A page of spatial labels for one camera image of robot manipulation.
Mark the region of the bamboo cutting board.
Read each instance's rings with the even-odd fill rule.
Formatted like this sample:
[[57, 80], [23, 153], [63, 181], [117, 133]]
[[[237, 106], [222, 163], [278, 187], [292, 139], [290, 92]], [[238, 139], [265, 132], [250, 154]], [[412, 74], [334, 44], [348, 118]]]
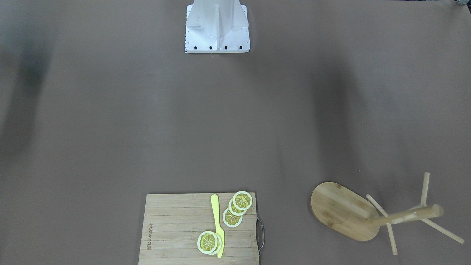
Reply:
[[[146, 197], [140, 265], [258, 265], [265, 244], [263, 223], [257, 212], [256, 194], [242, 223], [230, 228], [223, 213], [236, 192], [149, 194]], [[210, 197], [219, 196], [220, 225], [225, 232], [222, 258], [197, 248], [199, 235], [216, 233]]]

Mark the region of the lemon slice top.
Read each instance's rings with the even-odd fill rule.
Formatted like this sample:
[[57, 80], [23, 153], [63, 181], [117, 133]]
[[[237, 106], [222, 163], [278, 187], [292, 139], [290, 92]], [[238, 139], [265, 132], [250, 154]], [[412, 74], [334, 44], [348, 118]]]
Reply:
[[234, 207], [241, 211], [248, 210], [253, 201], [252, 195], [247, 191], [238, 191], [232, 198]]

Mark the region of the lemon slice middle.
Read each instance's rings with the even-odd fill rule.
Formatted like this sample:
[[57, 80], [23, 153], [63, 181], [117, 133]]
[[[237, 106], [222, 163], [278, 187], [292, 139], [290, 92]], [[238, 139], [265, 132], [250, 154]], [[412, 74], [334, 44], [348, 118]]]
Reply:
[[245, 209], [245, 210], [240, 210], [240, 209], [238, 209], [238, 208], [234, 205], [233, 199], [229, 200], [228, 209], [229, 209], [229, 212], [231, 212], [231, 214], [236, 215], [236, 216], [241, 216], [241, 215], [245, 214], [246, 211], [247, 211], [247, 209]]

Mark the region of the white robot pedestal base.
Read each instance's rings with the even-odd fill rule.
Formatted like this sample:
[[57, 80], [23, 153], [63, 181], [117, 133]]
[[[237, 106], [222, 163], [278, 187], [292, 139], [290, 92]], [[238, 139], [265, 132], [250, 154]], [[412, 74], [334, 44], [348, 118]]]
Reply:
[[250, 51], [247, 7], [239, 0], [195, 0], [185, 14], [186, 53]]

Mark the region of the yellow plastic knife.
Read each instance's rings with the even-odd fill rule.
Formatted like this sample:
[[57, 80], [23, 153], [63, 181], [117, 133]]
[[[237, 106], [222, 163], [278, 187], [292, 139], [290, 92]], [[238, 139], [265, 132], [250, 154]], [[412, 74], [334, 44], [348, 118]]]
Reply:
[[225, 248], [225, 232], [220, 225], [219, 196], [217, 194], [212, 194], [210, 197], [210, 201], [211, 201], [211, 206], [212, 206], [216, 233], [222, 239], [221, 249], [217, 252], [217, 258], [222, 258], [223, 251]]

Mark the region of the wooden cup storage rack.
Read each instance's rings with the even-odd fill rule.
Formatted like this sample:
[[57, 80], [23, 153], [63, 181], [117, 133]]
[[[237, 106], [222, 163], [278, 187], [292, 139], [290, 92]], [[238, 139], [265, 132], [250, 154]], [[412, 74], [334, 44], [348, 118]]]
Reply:
[[393, 225], [422, 221], [444, 235], [463, 244], [464, 239], [431, 221], [444, 214], [441, 205], [427, 204], [430, 173], [424, 173], [419, 205], [399, 213], [388, 214], [371, 195], [362, 197], [335, 182], [320, 183], [311, 194], [311, 211], [316, 219], [348, 238], [372, 240], [381, 226], [386, 226], [393, 255], [398, 255]]

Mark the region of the lemon slice front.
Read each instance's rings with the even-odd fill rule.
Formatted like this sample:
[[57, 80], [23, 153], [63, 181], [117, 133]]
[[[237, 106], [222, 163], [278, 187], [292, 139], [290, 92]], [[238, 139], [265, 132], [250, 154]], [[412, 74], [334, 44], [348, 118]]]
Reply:
[[222, 249], [222, 237], [210, 230], [202, 232], [197, 240], [197, 248], [206, 255], [216, 255]]

